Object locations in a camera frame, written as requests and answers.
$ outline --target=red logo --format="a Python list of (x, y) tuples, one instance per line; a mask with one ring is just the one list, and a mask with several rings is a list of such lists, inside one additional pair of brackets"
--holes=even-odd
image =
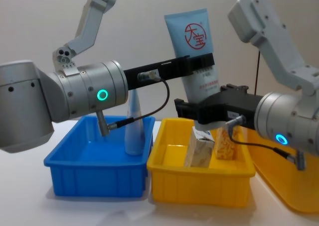
[(206, 32), (198, 23), (190, 23), (185, 28), (185, 40), (193, 49), (201, 49), (206, 44)]

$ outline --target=yellow plastic bin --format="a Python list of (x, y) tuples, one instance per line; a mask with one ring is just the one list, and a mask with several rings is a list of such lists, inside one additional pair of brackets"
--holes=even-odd
[(237, 147), (234, 160), (217, 160), (212, 154), (209, 168), (184, 167), (192, 120), (164, 119), (147, 168), (152, 173), (155, 201), (244, 207), (249, 179), (255, 167), (246, 146)]
[[(296, 151), (262, 139), (255, 131), (248, 131), (248, 141), (278, 147), (295, 155)], [(319, 213), (319, 158), (306, 154), (306, 170), (298, 171), (294, 164), (273, 151), (250, 146), (249, 151), (258, 173), (292, 210)]]

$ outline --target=table surface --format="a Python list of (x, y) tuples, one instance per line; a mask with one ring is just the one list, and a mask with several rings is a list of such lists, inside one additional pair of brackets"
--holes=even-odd
[[(250, 181), (247, 208), (156, 203), (148, 187), (141, 199), (65, 198), (55, 196), (44, 158), (76, 121), (54, 124), (49, 142), (8, 154), (0, 151), (0, 225), (2, 226), (307, 226), (319, 215), (291, 212), (258, 174)], [(160, 122), (154, 126), (154, 138)]]

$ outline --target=green indicator light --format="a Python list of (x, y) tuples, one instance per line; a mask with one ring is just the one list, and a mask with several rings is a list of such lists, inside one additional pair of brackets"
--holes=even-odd
[(105, 89), (101, 89), (100, 91), (98, 91), (96, 97), (100, 100), (100, 101), (105, 101), (106, 98), (108, 98), (108, 91), (106, 91)]

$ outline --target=blue plastic bin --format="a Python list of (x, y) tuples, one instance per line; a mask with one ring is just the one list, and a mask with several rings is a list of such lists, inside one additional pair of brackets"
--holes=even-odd
[[(108, 123), (125, 119), (108, 116)], [(125, 153), (125, 127), (102, 137), (95, 116), (84, 116), (45, 158), (58, 196), (141, 197), (145, 190), (146, 162), (153, 145), (155, 118), (143, 119), (142, 155)]]

